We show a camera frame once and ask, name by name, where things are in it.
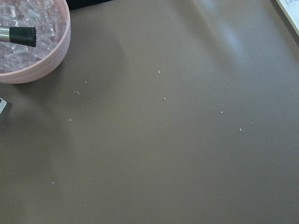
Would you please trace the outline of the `cream rabbit tray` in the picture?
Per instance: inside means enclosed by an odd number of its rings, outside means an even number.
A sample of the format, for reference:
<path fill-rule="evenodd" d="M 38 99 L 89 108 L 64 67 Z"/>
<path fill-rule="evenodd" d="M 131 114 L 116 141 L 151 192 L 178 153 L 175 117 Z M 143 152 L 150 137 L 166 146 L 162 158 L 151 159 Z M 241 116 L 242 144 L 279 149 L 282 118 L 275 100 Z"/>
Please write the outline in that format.
<path fill-rule="evenodd" d="M 299 35 L 299 0 L 276 0 L 292 28 Z"/>

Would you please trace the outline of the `pink bowl of ice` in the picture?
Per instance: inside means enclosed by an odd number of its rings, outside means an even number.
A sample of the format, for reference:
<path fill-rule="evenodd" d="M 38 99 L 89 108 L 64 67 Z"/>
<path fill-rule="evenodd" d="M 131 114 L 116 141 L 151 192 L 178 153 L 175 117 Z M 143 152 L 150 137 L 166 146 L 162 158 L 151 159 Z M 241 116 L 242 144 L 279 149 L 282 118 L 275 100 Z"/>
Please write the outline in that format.
<path fill-rule="evenodd" d="M 35 47 L 0 36 L 1 83 L 23 84 L 50 74 L 70 45 L 70 11 L 65 0 L 2 0 L 0 26 L 36 29 Z"/>

